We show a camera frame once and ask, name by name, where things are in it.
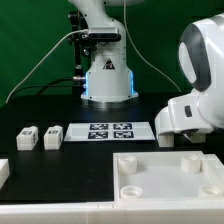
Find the white object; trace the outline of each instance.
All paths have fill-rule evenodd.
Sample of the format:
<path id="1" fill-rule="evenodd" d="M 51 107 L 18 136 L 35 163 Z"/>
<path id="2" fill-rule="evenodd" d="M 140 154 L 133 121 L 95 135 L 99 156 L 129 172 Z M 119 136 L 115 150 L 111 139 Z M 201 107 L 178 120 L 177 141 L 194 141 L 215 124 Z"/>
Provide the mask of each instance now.
<path id="1" fill-rule="evenodd" d="M 201 159 L 195 154 L 183 156 L 181 159 L 181 169 L 185 173 L 199 173 L 201 169 Z"/>
<path id="2" fill-rule="evenodd" d="M 35 126 L 23 128 L 16 137 L 18 151 L 30 151 L 38 141 L 38 129 Z"/>
<path id="3" fill-rule="evenodd" d="M 192 143 L 206 141 L 206 134 L 224 128 L 224 14 L 190 24 L 179 46 L 180 66 L 194 87 L 168 102 L 156 117 L 161 147 L 172 147 L 174 133 Z"/>
<path id="4" fill-rule="evenodd" d="M 118 170 L 120 174 L 130 175 L 137 171 L 137 158 L 131 155 L 120 156 L 118 158 Z"/>
<path id="5" fill-rule="evenodd" d="M 123 199 L 133 199 L 140 198 L 143 194 L 143 191 L 140 187 L 126 186 L 121 189 L 120 194 L 121 198 Z"/>
<path id="6" fill-rule="evenodd" d="M 184 173 L 181 159 L 191 154 L 202 162 L 201 172 Z M 119 173 L 118 158 L 138 160 L 133 175 Z M 209 196 L 199 195 L 199 191 Z M 114 154 L 114 193 L 111 202 L 1 205 L 0 224 L 223 224 L 224 166 L 202 152 Z"/>
<path id="7" fill-rule="evenodd" d="M 9 163 L 8 159 L 0 159 L 0 189 L 9 177 Z"/>
<path id="8" fill-rule="evenodd" d="M 63 140 L 63 129 L 60 126 L 49 127 L 44 135 L 46 150 L 59 149 Z"/>
<path id="9" fill-rule="evenodd" d="M 223 190 L 217 186 L 205 185 L 199 188 L 199 197 L 221 197 Z"/>
<path id="10" fill-rule="evenodd" d="M 70 124 L 64 141 L 155 140 L 148 122 Z"/>
<path id="11" fill-rule="evenodd" d="M 125 28 L 105 12 L 106 5 L 120 5 L 122 1 L 69 1 L 85 16 L 90 30 L 116 29 L 121 35 L 121 40 L 118 42 L 98 43 L 97 50 L 92 52 L 92 64 L 86 73 L 86 92 L 81 95 L 82 101 L 85 104 L 105 108 L 135 100 L 138 93 L 133 89 L 133 73 L 127 67 Z M 127 2 L 137 4 L 142 1 Z"/>

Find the white box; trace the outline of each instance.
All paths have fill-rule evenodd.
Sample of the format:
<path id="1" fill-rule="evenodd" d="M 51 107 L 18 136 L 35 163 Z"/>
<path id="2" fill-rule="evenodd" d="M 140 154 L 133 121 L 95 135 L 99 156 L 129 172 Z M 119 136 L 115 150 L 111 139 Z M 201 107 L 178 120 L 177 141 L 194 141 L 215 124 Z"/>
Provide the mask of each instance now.
<path id="1" fill-rule="evenodd" d="M 38 141 L 38 129 L 35 126 L 23 128 L 16 137 L 18 151 L 32 150 Z"/>
<path id="2" fill-rule="evenodd" d="M 44 148 L 46 150 L 59 149 L 63 140 L 63 129 L 60 126 L 49 127 L 44 135 Z"/>
<path id="3" fill-rule="evenodd" d="M 8 159 L 0 159 L 0 189 L 8 179 L 9 173 Z"/>

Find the black table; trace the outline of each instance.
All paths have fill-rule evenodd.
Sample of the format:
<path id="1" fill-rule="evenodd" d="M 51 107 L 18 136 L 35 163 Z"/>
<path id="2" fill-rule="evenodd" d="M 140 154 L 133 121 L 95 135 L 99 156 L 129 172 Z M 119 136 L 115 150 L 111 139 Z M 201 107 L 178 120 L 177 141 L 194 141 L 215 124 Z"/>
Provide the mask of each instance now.
<path id="1" fill-rule="evenodd" d="M 0 109 L 0 158 L 8 158 L 10 177 L 0 191 L 1 204 L 113 201 L 113 153 L 203 151 L 224 161 L 224 134 L 217 130 L 205 144 L 192 145 L 177 136 L 174 148 L 156 141 L 63 143 L 59 151 L 45 151 L 48 127 L 69 123 L 148 121 L 177 94 L 144 94 L 137 105 L 101 111 L 82 106 L 71 95 L 21 96 Z M 17 151 L 16 136 L 24 127 L 37 126 L 39 141 L 33 151 Z"/>

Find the green screen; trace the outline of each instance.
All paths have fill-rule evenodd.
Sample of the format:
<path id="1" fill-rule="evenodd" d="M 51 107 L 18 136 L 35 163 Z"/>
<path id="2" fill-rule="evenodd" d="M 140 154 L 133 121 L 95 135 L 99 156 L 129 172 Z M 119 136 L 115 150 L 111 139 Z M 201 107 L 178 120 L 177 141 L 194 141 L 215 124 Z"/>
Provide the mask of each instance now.
<path id="1" fill-rule="evenodd" d="M 67 0 L 0 1 L 0 105 L 9 92 L 32 70 L 46 53 L 71 31 L 68 13 L 75 8 Z M 123 8 L 107 9 L 123 22 Z M 186 26 L 224 12 L 222 0 L 145 0 L 128 7 L 129 31 L 139 51 L 154 66 L 172 78 L 180 88 L 191 89 L 180 71 L 177 47 Z M 175 92 L 177 89 L 138 57 L 128 41 L 128 66 L 135 74 L 135 89 L 144 92 Z M 21 86 L 45 85 L 74 74 L 73 47 L 60 47 Z M 83 59 L 85 71 L 88 60 Z M 23 91 L 35 94 L 38 89 Z M 46 93 L 67 93 L 54 89 Z"/>

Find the white robot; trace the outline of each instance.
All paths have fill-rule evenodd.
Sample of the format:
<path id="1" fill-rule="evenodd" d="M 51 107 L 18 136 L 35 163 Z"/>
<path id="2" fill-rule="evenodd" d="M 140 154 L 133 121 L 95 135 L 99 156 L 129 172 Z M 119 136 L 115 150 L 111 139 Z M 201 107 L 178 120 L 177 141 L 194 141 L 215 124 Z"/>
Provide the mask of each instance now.
<path id="1" fill-rule="evenodd" d="M 126 0 L 127 5 L 144 0 Z M 97 41 L 91 68 L 86 73 L 82 102 L 97 108 L 117 108 L 137 100 L 133 73 L 127 67 L 125 27 L 105 12 L 105 6 L 122 6 L 124 0 L 69 0 L 84 16 L 86 36 Z"/>
<path id="2" fill-rule="evenodd" d="M 173 147 L 174 134 L 201 143 L 215 128 L 224 129 L 224 14 L 190 24 L 178 54 L 180 67 L 194 89 L 169 100 L 168 107 L 157 115 L 160 147 Z"/>

